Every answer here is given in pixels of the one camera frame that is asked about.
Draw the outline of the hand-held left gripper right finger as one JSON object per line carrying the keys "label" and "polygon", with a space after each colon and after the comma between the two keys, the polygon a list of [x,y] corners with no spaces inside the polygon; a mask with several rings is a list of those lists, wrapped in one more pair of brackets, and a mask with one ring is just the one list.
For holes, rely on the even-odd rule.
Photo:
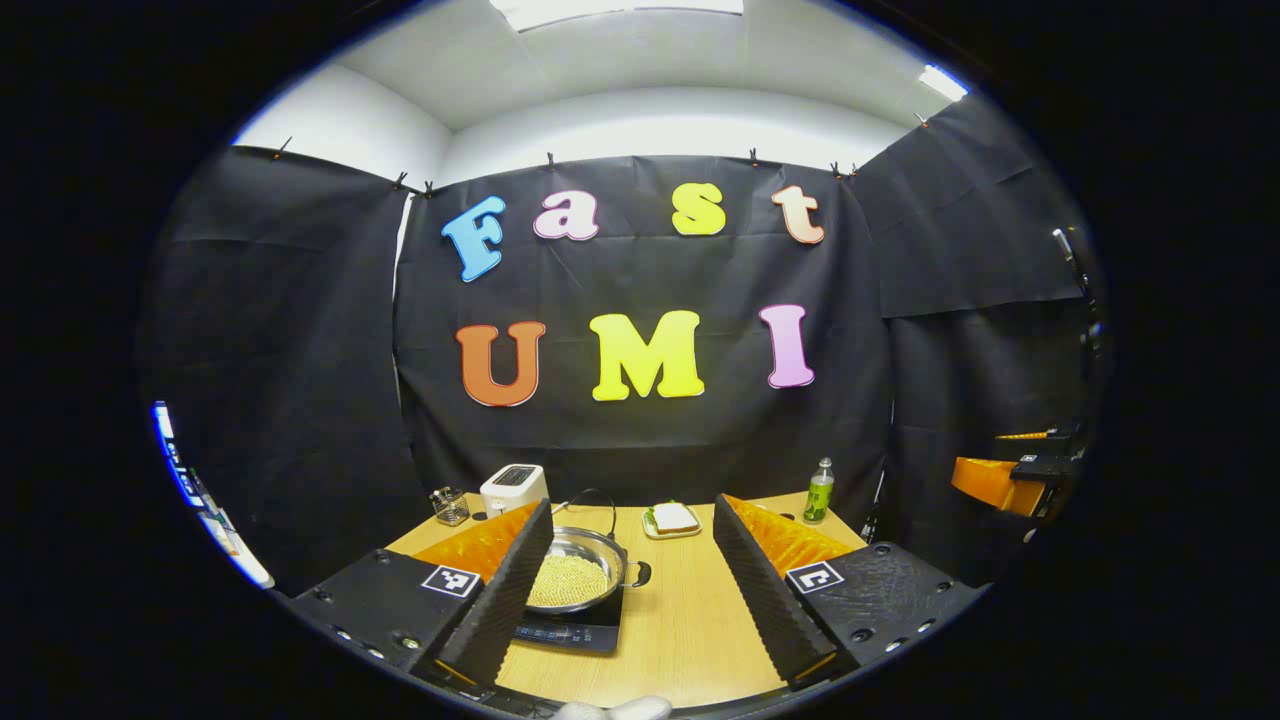
{"label": "hand-held left gripper right finger", "polygon": [[897,657],[986,592],[895,543],[854,550],[719,495],[713,537],[774,670],[799,691]]}

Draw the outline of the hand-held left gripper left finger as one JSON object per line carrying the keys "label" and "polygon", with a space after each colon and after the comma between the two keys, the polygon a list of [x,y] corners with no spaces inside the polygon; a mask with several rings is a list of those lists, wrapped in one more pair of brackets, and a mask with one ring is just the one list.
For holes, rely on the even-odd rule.
{"label": "hand-held left gripper left finger", "polygon": [[374,550],[285,606],[375,664],[424,682],[489,688],[552,538],[543,498],[416,556]]}

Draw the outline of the pile of yellow beans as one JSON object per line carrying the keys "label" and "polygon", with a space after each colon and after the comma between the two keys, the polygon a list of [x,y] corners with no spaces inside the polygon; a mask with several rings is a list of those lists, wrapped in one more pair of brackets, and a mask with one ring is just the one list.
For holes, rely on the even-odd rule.
{"label": "pile of yellow beans", "polygon": [[611,588],[605,570],[577,556],[547,556],[527,596],[536,609],[558,609],[593,601]]}

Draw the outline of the black induction cooktop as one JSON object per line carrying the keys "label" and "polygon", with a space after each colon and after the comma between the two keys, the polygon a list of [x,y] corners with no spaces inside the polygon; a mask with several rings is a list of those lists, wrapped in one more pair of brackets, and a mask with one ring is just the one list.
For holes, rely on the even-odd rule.
{"label": "black induction cooktop", "polygon": [[600,603],[572,612],[527,610],[515,629],[515,639],[554,650],[613,655],[620,644],[625,593],[625,588],[618,588]]}

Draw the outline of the stainless steel pot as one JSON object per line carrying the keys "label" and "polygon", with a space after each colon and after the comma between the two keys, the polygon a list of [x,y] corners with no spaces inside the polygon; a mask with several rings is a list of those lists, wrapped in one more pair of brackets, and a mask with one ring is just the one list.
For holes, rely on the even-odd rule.
{"label": "stainless steel pot", "polygon": [[577,556],[598,564],[608,574],[611,588],[604,594],[586,603],[558,609],[536,609],[529,606],[526,601],[526,610],[532,610],[534,612],[572,612],[580,609],[589,609],[595,603],[600,603],[618,588],[632,589],[644,587],[652,579],[652,566],[649,564],[630,561],[626,551],[620,544],[594,530],[554,527],[545,557],[549,555]]}

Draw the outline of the white toaster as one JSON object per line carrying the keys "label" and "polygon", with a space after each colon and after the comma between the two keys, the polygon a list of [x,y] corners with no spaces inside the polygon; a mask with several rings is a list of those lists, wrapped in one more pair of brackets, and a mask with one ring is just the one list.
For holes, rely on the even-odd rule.
{"label": "white toaster", "polygon": [[538,503],[549,498],[545,470],[536,464],[506,465],[481,484],[479,495],[489,518]]}

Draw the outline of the green drink bottle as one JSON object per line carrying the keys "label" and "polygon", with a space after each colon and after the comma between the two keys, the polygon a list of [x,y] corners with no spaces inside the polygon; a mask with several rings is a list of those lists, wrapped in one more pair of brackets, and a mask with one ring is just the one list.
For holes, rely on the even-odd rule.
{"label": "green drink bottle", "polygon": [[832,491],[835,488],[833,462],[829,457],[823,457],[813,471],[806,489],[806,501],[803,510],[803,520],[806,524],[824,521]]}

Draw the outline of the small pale green plate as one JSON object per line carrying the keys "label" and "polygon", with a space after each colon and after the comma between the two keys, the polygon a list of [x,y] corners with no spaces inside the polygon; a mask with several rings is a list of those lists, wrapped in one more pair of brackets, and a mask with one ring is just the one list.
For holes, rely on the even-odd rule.
{"label": "small pale green plate", "polygon": [[643,521],[643,529],[644,529],[644,533],[645,533],[645,534],[646,534],[646,536],[648,536],[649,538],[652,538],[652,539],[654,539],[654,541],[663,541],[663,539],[675,539],[675,538],[682,538],[682,537],[690,537],[690,536],[696,536],[696,534],[699,534],[699,533],[701,532],[701,528],[703,528],[703,524],[701,524],[701,520],[700,520],[700,518],[699,518],[699,516],[696,515],[696,512],[694,511],[694,509],[689,506],[689,507],[690,507],[690,509],[691,509],[691,510],[692,510],[692,511],[695,512],[695,515],[696,515],[698,520],[700,521],[700,527],[699,527],[699,528],[698,528],[696,530],[692,530],[692,532],[686,532],[686,533],[678,533],[678,534],[668,534],[668,536],[659,536],[659,534],[657,534],[657,533],[654,532],[654,528],[653,528],[653,524],[652,524],[652,518],[650,518],[650,515],[649,515],[649,511],[650,511],[650,507],[649,507],[649,509],[646,509],[646,510],[645,510],[645,511],[643,512],[643,515],[641,515],[641,521]]}

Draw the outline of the small ceiling light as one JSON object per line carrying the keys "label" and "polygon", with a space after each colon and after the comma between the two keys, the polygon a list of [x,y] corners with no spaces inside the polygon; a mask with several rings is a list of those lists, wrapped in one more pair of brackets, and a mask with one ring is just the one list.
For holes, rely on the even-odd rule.
{"label": "small ceiling light", "polygon": [[957,102],[969,95],[966,86],[934,64],[925,64],[918,76],[918,81],[940,96],[946,97],[950,102]]}

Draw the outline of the row of black cloth clips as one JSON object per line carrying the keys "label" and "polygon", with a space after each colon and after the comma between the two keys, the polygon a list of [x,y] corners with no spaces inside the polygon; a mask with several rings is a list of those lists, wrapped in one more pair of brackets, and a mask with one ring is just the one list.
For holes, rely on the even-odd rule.
{"label": "row of black cloth clips", "polygon": [[457,133],[422,133],[374,123],[340,128],[333,122],[308,133],[260,136],[257,143],[289,155],[319,158],[406,184],[443,187],[484,176],[571,161],[628,156],[713,156],[826,168],[861,165],[908,128],[856,111],[822,108],[748,114],[695,109],[643,115],[520,117]]}

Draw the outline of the long ceiling light panel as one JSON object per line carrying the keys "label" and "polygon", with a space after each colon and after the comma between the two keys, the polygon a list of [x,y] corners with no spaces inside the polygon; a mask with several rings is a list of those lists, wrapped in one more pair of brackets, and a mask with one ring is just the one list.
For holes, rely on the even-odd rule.
{"label": "long ceiling light panel", "polygon": [[745,0],[488,0],[517,32],[622,12],[680,10],[741,15]]}

